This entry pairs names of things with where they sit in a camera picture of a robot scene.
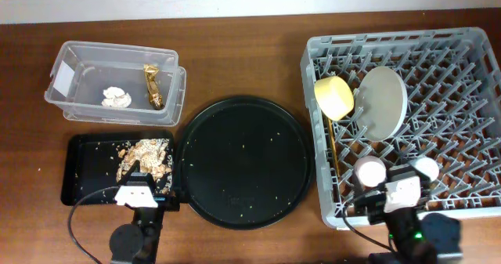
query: clear plastic bin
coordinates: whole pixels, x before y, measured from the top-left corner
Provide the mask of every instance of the clear plastic bin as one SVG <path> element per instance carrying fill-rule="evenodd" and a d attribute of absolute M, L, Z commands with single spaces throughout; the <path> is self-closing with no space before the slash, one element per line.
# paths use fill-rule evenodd
<path fill-rule="evenodd" d="M 159 68 L 157 84 L 165 107 L 154 110 L 148 100 L 144 64 Z M 168 49 L 95 42 L 65 42 L 51 71 L 45 100 L 75 121 L 134 125 L 176 125 L 181 116 L 186 71 L 178 54 Z M 127 108 L 103 107 L 103 90 L 110 86 L 127 92 Z"/>

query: white plate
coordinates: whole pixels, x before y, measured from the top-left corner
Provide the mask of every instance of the white plate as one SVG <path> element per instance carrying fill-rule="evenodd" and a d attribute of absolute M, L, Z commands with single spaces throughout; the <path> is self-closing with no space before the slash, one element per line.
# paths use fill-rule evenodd
<path fill-rule="evenodd" d="M 376 67 L 360 83 L 355 110 L 363 107 L 356 123 L 367 127 L 365 137 L 382 141 L 393 136 L 402 126 L 407 112 L 404 81 L 392 69 Z"/>

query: plastic container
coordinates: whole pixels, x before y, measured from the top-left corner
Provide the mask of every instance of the plastic container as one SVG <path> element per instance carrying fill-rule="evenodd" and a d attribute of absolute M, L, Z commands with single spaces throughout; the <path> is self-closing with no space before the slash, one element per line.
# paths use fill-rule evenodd
<path fill-rule="evenodd" d="M 404 81 L 407 112 L 390 138 L 364 136 L 355 108 L 332 124 L 315 100 L 321 75 L 337 75 L 356 90 L 375 67 L 389 67 Z M 315 147 L 316 177 L 323 221 L 346 228 L 341 213 L 357 191 L 354 164 L 367 155 L 387 168 L 402 159 L 429 157 L 440 173 L 432 185 L 427 212 L 464 219 L 501 215 L 501 72 L 487 35 L 480 28 L 403 31 L 314 37 L 301 59 L 301 76 Z M 369 225 L 363 212 L 351 214 L 353 226 Z"/>
<path fill-rule="evenodd" d="M 144 64 L 159 68 L 157 84 L 165 107 L 154 110 L 148 101 Z M 51 71 L 45 100 L 61 108 L 68 120 L 134 125 L 176 125 L 186 88 L 186 71 L 178 54 L 168 49 L 95 42 L 65 42 Z M 103 90 L 128 92 L 127 108 L 103 107 Z"/>

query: yellow cup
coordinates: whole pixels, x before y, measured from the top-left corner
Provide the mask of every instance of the yellow cup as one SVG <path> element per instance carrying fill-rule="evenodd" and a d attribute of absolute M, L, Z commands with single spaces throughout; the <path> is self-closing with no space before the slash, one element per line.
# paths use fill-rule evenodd
<path fill-rule="evenodd" d="M 318 80 L 314 90 L 320 109 L 332 121 L 342 119 L 355 105 L 350 87 L 338 76 Z"/>

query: white label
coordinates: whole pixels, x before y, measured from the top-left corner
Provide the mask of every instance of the white label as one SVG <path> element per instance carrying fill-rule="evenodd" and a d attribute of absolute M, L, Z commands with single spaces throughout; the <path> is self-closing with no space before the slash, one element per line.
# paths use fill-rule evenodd
<path fill-rule="evenodd" d="M 75 71 L 71 69 L 64 61 L 61 61 L 59 70 L 56 74 L 56 80 L 54 81 L 54 89 L 62 93 L 63 96 L 68 96 L 70 91 L 71 81 L 73 81 L 73 76 Z"/>

